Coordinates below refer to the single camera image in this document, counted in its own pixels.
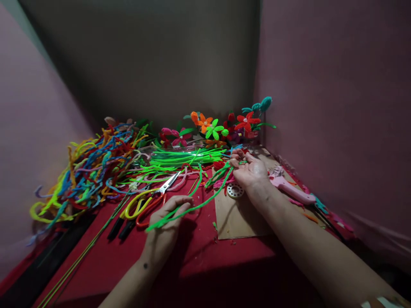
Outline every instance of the pink wall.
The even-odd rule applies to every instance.
[[[411,264],[409,1],[263,1],[267,148],[373,249]]]
[[[57,73],[0,4],[0,281],[31,250],[33,191],[66,167],[67,145],[93,136]]]

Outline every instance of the forearm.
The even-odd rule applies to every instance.
[[[269,181],[253,184],[247,194],[293,261],[334,307],[357,307],[369,297],[398,295],[351,250],[301,215]]]
[[[100,305],[100,308],[143,307],[159,269],[149,262],[145,252]]]

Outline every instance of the right hand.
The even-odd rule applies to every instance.
[[[240,165],[239,162],[242,160],[247,163]],[[241,149],[232,151],[230,165],[234,167],[235,179],[245,190],[253,184],[269,180],[265,164],[250,153],[244,154]]]

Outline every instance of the glue gun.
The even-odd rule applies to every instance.
[[[314,204],[316,198],[313,195],[306,194],[301,190],[298,190],[292,186],[283,176],[275,177],[273,180],[270,179],[270,182],[278,189],[283,190],[288,193],[293,198],[297,199],[299,202],[305,205]]]

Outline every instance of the pink pipe cleaner flower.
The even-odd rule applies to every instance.
[[[164,127],[161,131],[163,132],[164,135],[166,136],[174,136],[175,139],[173,140],[173,142],[171,143],[172,146],[177,146],[179,143],[181,143],[183,146],[187,146],[187,139],[191,138],[191,134],[184,134],[184,135],[180,135],[180,133],[185,130],[185,128],[183,127],[181,129],[180,132],[176,131],[176,130],[171,130],[169,128]]]

